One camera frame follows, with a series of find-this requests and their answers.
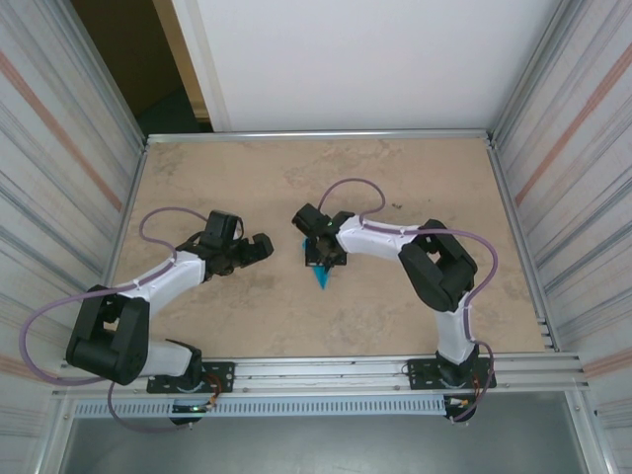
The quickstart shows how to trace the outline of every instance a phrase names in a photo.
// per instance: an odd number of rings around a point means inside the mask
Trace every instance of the corrugated metal wall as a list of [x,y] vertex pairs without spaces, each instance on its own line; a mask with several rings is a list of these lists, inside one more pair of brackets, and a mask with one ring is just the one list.
[[[51,387],[22,363],[34,309],[98,282],[142,154],[139,131],[65,2],[0,2],[0,472],[21,472]],[[78,305],[30,334],[55,371]]]
[[632,2],[584,2],[499,142],[562,349],[632,472]]

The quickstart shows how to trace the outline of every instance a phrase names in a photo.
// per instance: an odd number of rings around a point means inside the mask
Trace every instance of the aluminum frame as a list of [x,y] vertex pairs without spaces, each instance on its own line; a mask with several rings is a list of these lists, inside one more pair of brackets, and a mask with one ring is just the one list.
[[[548,321],[548,308],[542,286],[530,257],[513,206],[513,200],[500,168],[495,148],[487,139],[485,130],[392,130],[392,131],[313,131],[313,132],[265,132],[265,133],[218,133],[186,135],[150,135],[148,146],[152,143],[166,142],[207,142],[207,141],[258,141],[258,140],[317,140],[317,139],[404,139],[404,138],[483,138],[488,147],[490,163],[494,170],[501,199],[505,206],[508,221],[518,247],[518,253],[524,268],[529,292],[536,307],[538,322]],[[111,284],[119,258],[122,240],[127,230],[129,216],[142,176],[146,152],[139,163],[134,183],[125,207],[119,235],[113,248],[111,262],[105,275],[105,284]],[[554,328],[547,327],[554,344]],[[547,330],[542,328],[543,337]],[[307,357],[307,358],[249,358],[236,359],[237,375],[235,390],[225,397],[288,397],[288,396],[361,396],[383,395],[398,397],[411,395],[408,379],[402,373],[402,367],[409,358],[423,355],[395,355],[381,357]],[[588,412],[588,402],[584,392],[588,382],[583,374],[577,355],[569,353],[533,353],[497,355],[497,378],[499,386],[496,392],[510,391],[560,391],[567,395],[571,412]],[[62,367],[61,376],[81,376],[80,371],[72,367]],[[44,440],[38,473],[57,472],[62,461],[66,443],[70,436],[74,413],[82,400],[103,399],[109,382],[91,386],[77,387],[53,392],[48,425],[50,430]],[[165,395],[144,393],[145,381],[118,388],[116,398],[126,399],[173,399]],[[460,393],[455,391],[424,391],[419,393],[442,394]],[[196,398],[195,395],[178,395],[178,399]],[[591,474],[614,472],[613,464],[607,461],[607,451],[599,437],[599,426],[590,417],[573,417],[578,437],[581,440],[584,456]]]

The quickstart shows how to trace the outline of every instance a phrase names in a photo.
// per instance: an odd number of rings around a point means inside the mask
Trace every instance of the beige work surface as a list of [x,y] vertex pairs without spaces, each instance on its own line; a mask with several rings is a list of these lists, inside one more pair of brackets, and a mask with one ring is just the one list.
[[[243,217],[246,235],[266,232],[274,254],[231,276],[184,293],[152,320],[152,335],[202,349],[205,356],[378,356],[436,350],[435,316],[417,297],[398,263],[350,255],[326,290],[304,267],[295,212],[314,205],[335,181],[373,180],[387,206],[371,218],[449,228],[489,239],[498,249],[496,278],[473,304],[474,335],[500,353],[543,351],[514,240],[484,144],[478,139],[334,140],[153,144],[118,261],[117,282],[139,276],[167,257],[145,243],[138,223],[150,210],[185,206]],[[360,212],[379,197],[362,184],[343,185],[324,210]],[[155,215],[148,235],[179,244],[203,229],[179,212]],[[488,251],[460,239],[479,266]]]

